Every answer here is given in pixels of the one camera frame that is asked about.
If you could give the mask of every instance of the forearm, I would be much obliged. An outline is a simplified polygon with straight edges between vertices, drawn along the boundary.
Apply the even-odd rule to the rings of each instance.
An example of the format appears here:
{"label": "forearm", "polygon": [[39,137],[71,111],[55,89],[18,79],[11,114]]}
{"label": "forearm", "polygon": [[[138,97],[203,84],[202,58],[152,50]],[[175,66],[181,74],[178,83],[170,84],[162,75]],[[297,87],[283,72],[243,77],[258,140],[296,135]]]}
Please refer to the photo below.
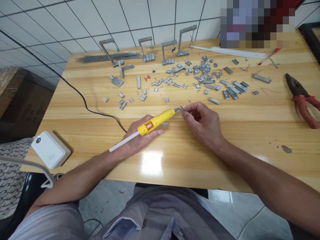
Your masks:
{"label": "forearm", "polygon": [[92,157],[62,176],[53,188],[46,190],[35,201],[27,216],[46,205],[79,201],[87,196],[120,161],[109,151]]}
{"label": "forearm", "polygon": [[279,216],[319,236],[320,193],[231,143],[215,152],[228,163],[260,197],[263,203]]}

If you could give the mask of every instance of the pliers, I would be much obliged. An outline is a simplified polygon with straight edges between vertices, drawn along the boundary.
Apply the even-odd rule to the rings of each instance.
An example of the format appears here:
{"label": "pliers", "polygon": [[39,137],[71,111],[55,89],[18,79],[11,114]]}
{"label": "pliers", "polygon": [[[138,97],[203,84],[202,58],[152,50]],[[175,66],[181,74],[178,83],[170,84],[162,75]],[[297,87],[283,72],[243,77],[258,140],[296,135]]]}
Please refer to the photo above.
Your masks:
{"label": "pliers", "polygon": [[312,129],[319,129],[320,122],[317,122],[309,113],[307,108],[307,103],[312,104],[316,109],[320,111],[320,102],[315,99],[315,97],[310,96],[307,91],[302,87],[302,85],[288,73],[286,74],[287,84],[289,89],[293,94],[293,99],[295,106],[298,108],[300,115],[306,121]]}

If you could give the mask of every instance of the white tiled wall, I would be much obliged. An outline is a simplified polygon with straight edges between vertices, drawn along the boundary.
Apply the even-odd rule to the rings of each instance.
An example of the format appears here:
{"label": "white tiled wall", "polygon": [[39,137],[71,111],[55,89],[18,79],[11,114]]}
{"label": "white tiled wall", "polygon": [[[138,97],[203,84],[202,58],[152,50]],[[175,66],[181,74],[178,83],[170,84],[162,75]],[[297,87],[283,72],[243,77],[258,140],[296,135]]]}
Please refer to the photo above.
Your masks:
{"label": "white tiled wall", "polygon": [[[196,24],[195,40],[220,34],[222,0],[0,0],[0,28],[62,74],[74,53],[100,51],[113,37],[120,49],[178,40],[179,30]],[[320,21],[320,1],[306,0],[296,11],[296,27]],[[183,35],[182,41],[190,36]],[[107,48],[115,49],[112,44]],[[18,66],[54,90],[59,78],[16,43],[0,34],[0,69]]]}

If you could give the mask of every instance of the man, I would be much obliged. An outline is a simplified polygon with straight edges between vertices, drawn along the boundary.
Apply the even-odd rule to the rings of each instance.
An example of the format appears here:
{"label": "man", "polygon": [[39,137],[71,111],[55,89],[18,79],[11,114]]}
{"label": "man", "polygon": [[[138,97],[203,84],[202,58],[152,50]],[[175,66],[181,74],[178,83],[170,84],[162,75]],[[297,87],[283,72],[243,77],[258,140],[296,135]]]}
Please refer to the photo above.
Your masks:
{"label": "man", "polygon": [[[319,192],[229,143],[221,134],[218,114],[203,103],[186,106],[182,116],[202,145],[242,176],[266,207],[291,223],[293,236],[320,236]],[[132,123],[125,137],[151,118],[147,115]],[[65,174],[36,200],[10,239],[85,239],[75,202],[117,164],[162,134],[157,129],[139,135]],[[201,197],[187,188],[148,187],[135,193],[95,239],[234,239],[201,204]]]}

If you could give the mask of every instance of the white power adapter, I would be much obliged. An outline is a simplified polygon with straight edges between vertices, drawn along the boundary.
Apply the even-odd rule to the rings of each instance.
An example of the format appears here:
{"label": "white power adapter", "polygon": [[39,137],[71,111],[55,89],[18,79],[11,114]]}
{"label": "white power adapter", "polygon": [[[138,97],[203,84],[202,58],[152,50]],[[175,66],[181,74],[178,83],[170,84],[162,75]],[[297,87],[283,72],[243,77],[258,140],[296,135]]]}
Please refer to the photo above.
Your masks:
{"label": "white power adapter", "polygon": [[50,131],[42,132],[31,143],[31,147],[49,169],[60,167],[71,151]]}

